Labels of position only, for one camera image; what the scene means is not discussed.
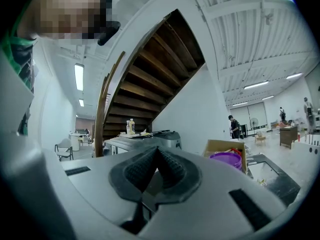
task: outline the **wooden cabinet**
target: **wooden cabinet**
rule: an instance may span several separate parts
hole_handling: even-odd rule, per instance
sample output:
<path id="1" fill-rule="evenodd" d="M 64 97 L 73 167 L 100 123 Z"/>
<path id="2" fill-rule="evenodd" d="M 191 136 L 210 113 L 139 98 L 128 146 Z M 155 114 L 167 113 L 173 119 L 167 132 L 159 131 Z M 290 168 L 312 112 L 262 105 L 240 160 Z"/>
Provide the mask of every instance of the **wooden cabinet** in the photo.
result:
<path id="1" fill-rule="evenodd" d="M 280 128 L 280 146 L 285 144 L 291 149 L 291 143 L 298 139 L 298 126 Z"/>

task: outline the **stand fan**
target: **stand fan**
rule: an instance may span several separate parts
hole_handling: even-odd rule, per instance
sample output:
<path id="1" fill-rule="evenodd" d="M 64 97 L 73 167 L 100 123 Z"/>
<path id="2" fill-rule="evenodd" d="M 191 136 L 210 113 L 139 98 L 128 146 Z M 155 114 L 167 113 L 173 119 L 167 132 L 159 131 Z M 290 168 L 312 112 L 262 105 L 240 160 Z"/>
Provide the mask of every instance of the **stand fan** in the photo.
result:
<path id="1" fill-rule="evenodd" d="M 255 125 L 256 126 L 258 126 L 258 119 L 256 119 L 256 118 L 252 118 L 251 120 L 250 120 L 250 125 L 251 125 L 251 127 L 253 126 L 253 134 L 254 135 L 256 135 L 256 132 L 255 132 Z"/>

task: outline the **person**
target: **person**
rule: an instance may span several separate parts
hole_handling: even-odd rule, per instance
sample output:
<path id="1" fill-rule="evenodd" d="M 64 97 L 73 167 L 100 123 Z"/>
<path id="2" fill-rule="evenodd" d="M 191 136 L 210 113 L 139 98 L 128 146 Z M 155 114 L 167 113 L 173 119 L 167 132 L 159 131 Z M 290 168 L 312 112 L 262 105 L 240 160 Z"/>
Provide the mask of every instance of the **person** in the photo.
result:
<path id="1" fill-rule="evenodd" d="M 307 97 L 304 98 L 303 108 L 306 117 L 307 131 L 309 134 L 312 134 L 314 130 L 314 107 L 312 106 L 311 102 L 308 101 Z"/>
<path id="2" fill-rule="evenodd" d="M 282 106 L 280 107 L 280 121 L 283 122 L 283 121 L 286 121 L 286 112 L 285 110 L 282 108 Z"/>
<path id="3" fill-rule="evenodd" d="M 232 139 L 239 139 L 240 135 L 240 125 L 236 119 L 232 115 L 229 115 L 229 120 L 231 121 L 231 133 Z"/>
<path id="4" fill-rule="evenodd" d="M 29 0 L 1 39 L 1 48 L 13 70 L 34 93 L 33 46 L 38 37 L 98 40 L 104 45 L 118 30 L 112 21 L 112 0 Z M 29 109 L 18 128 L 28 135 Z"/>

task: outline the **black slot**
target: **black slot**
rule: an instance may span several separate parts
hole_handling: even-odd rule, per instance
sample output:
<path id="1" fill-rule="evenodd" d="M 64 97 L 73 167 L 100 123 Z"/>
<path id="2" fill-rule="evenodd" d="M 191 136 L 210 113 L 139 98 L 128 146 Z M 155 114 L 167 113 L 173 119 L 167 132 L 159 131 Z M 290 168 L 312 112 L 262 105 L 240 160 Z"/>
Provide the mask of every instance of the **black slot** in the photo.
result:
<path id="1" fill-rule="evenodd" d="M 67 176 L 75 175 L 75 174 L 81 174 L 87 171 L 91 171 L 87 166 L 84 167 L 79 167 L 79 168 L 74 168 L 70 170 L 65 170 L 65 174 Z"/>
<path id="2" fill-rule="evenodd" d="M 261 229 L 271 221 L 241 189 L 232 190 L 229 194 L 249 220 L 255 231 Z"/>

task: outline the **wooden handrail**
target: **wooden handrail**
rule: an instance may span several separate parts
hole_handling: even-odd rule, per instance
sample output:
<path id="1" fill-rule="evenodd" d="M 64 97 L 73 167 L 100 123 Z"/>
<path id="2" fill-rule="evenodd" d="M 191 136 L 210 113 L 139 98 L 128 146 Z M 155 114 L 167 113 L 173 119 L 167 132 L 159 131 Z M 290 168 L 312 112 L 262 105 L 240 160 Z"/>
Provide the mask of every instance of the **wooden handrail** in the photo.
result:
<path id="1" fill-rule="evenodd" d="M 98 106 L 96 109 L 96 117 L 95 117 L 95 130 L 94 130 L 94 145 L 95 145 L 95 157 L 99 158 L 103 156 L 103 129 L 104 129 L 104 120 L 105 120 L 105 107 L 106 107 L 106 98 L 108 94 L 108 88 L 111 83 L 111 80 L 115 74 L 115 71 L 125 55 L 125 51 L 122 51 L 116 63 L 113 64 L 110 74 L 108 74 L 106 81 L 103 81 Z"/>

